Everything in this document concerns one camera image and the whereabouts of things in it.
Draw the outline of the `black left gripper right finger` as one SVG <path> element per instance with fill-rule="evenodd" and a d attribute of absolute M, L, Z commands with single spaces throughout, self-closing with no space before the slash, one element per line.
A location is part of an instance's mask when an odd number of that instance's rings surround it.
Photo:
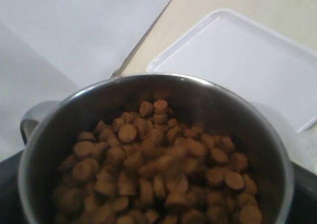
<path fill-rule="evenodd" d="M 295 193 L 289 213 L 290 224 L 317 224 L 317 175 L 292 163 Z"/>

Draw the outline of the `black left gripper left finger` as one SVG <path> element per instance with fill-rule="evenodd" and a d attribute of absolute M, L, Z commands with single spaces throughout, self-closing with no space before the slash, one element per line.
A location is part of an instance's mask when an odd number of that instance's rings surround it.
<path fill-rule="evenodd" d="M 21 209 L 17 175 L 23 151 L 0 163 L 0 223 L 23 224 L 24 215 Z"/>

